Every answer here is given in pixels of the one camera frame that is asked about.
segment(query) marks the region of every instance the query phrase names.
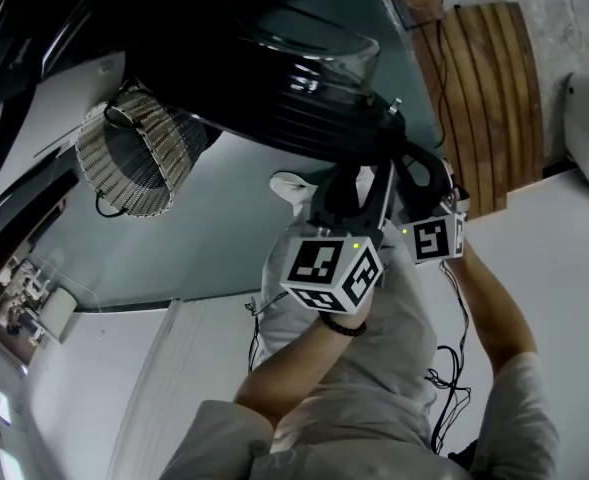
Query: wire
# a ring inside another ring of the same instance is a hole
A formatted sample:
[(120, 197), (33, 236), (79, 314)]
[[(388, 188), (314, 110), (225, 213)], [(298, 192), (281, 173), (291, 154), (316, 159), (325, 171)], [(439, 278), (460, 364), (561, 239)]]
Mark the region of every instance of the wire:
[(46, 265), (49, 265), (49, 267), (54, 272), (56, 272), (59, 276), (67, 279), (70, 283), (75, 284), (76, 286), (83, 288), (83, 290), (86, 290), (86, 291), (90, 292), (92, 295), (94, 295), (94, 299), (96, 299), (96, 307), (98, 308), (98, 312), (103, 313), (103, 310), (101, 309), (101, 301), (99, 300), (98, 295), (96, 295), (96, 293), (94, 293), (92, 290), (90, 290), (87, 286), (82, 285), (81, 283), (77, 283), (76, 281), (74, 281), (74, 279), (70, 279), (69, 277), (67, 277), (59, 269), (57, 269), (54, 265), (52, 265), (49, 261), (44, 260), (38, 254), (36, 254), (34, 251), (32, 251), (31, 254), (32, 254), (32, 256), (36, 257), (40, 262), (45, 263)]
[[(428, 369), (428, 375), (425, 377), (426, 380), (430, 381), (436, 389), (449, 390), (445, 407), (443, 412), (439, 416), (434, 430), (432, 432), (431, 447), (432, 451), (439, 454), (443, 449), (443, 443), (448, 430), (456, 422), (463, 410), (472, 401), (472, 389), (469, 387), (459, 387), (458, 382), (465, 366), (465, 341), (467, 340), (467, 331), (469, 329), (470, 317), (465, 308), (465, 303), (461, 296), (461, 291), (458, 286), (458, 282), (454, 277), (452, 271), (447, 267), (444, 261), (439, 264), (439, 270), (445, 274), (445, 277), (449, 281), (452, 289), (456, 293), (459, 306), (463, 313), (464, 330), (461, 341), (459, 342), (459, 352), (457, 353), (452, 347), (448, 345), (441, 345), (437, 350), (447, 350), (450, 353), (452, 359), (452, 380), (443, 380), (438, 372), (434, 368)], [(464, 393), (462, 398), (459, 398), (459, 393)], [(450, 409), (450, 404), (454, 401), (454, 406)]]
[(252, 341), (250, 342), (250, 349), (247, 353), (247, 373), (248, 375), (252, 373), (254, 369), (254, 361), (256, 360), (256, 353), (258, 352), (259, 342), (258, 342), (258, 335), (259, 335), (259, 320), (258, 317), (262, 314), (267, 308), (269, 308), (272, 304), (275, 304), (283, 297), (289, 295), (288, 292), (281, 292), (276, 297), (274, 297), (271, 301), (265, 304), (261, 309), (258, 311), (256, 310), (256, 300), (254, 297), (251, 298), (250, 302), (245, 304), (245, 309), (247, 309), (251, 315), (254, 317), (254, 335), (252, 336)]

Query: white cloth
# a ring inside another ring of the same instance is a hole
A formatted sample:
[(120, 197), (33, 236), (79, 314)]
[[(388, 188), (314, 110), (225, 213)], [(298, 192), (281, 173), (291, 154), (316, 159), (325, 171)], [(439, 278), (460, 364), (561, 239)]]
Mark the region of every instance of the white cloth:
[[(263, 303), (282, 289), (279, 279), (290, 237), (309, 206), (278, 240), (263, 271)], [(497, 375), (471, 473), (428, 446), (434, 400), (425, 381), (436, 336), (398, 230), (386, 227), (390, 259), (377, 288), (368, 331), (355, 338), (319, 386), (273, 435), (259, 414), (229, 402), (205, 402), (162, 480), (216, 478), (469, 479), (553, 478), (558, 437), (547, 416), (534, 354), (514, 358)], [(316, 318), (285, 297), (260, 323), (265, 360)]]

